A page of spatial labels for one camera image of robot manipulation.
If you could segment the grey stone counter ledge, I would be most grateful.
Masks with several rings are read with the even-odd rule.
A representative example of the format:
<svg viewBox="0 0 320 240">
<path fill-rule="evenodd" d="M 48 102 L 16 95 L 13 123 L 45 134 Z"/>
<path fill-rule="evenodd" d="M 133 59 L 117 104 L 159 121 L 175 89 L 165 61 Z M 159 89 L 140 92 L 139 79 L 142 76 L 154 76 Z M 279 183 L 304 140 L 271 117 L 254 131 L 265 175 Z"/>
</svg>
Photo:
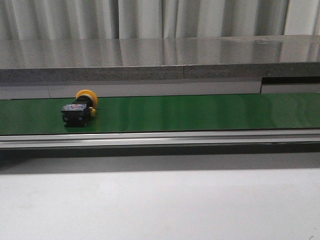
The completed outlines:
<svg viewBox="0 0 320 240">
<path fill-rule="evenodd" d="M 2 40 L 0 97 L 307 93 L 320 89 L 317 35 Z"/>
</svg>

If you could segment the white pleated curtain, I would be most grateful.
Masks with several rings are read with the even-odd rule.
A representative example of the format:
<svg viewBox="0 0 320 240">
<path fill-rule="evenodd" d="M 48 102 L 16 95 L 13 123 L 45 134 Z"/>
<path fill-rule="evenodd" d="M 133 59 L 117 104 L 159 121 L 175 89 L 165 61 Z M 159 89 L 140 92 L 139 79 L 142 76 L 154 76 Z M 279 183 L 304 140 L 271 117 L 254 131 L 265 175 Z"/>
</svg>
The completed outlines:
<svg viewBox="0 0 320 240">
<path fill-rule="evenodd" d="M 3 40 L 318 35 L 317 0 L 3 0 Z"/>
</svg>

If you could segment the yellow push button switch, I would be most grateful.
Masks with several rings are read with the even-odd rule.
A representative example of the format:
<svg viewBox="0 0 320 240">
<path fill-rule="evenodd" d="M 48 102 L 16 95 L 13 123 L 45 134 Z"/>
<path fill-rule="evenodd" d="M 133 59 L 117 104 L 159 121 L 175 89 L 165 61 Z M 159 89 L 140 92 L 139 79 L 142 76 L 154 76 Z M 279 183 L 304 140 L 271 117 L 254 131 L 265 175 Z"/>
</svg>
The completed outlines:
<svg viewBox="0 0 320 240">
<path fill-rule="evenodd" d="M 80 90 L 75 101 L 65 104 L 61 109 L 62 120 L 66 127 L 85 127 L 92 116 L 96 115 L 97 94 L 89 89 Z"/>
</svg>

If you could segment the aluminium conveyor frame rail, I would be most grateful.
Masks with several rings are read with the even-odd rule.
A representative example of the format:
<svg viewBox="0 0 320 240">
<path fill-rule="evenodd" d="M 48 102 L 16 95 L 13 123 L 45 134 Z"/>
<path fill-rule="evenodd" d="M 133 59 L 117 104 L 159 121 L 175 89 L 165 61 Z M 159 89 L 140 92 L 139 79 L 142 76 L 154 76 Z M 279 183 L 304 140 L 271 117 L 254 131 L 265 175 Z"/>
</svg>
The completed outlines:
<svg viewBox="0 0 320 240">
<path fill-rule="evenodd" d="M 315 143 L 320 140 L 320 130 L 267 129 L 267 130 L 213 130 L 134 133 L 75 133 L 2 135 L 0 148 L 47 149 L 131 146 L 178 146 L 211 144 L 273 144 Z"/>
</svg>

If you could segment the green conveyor belt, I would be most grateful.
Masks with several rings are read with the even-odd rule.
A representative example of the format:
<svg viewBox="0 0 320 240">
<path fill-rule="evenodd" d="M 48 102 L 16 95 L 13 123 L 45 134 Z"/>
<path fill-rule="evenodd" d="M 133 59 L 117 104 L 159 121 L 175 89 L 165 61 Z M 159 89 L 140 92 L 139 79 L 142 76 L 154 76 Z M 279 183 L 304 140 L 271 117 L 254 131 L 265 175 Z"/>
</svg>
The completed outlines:
<svg viewBox="0 0 320 240">
<path fill-rule="evenodd" d="M 84 127 L 66 127 L 62 107 L 70 98 L 0 102 L 1 135 L 126 133 L 320 126 L 314 93 L 101 97 Z"/>
</svg>

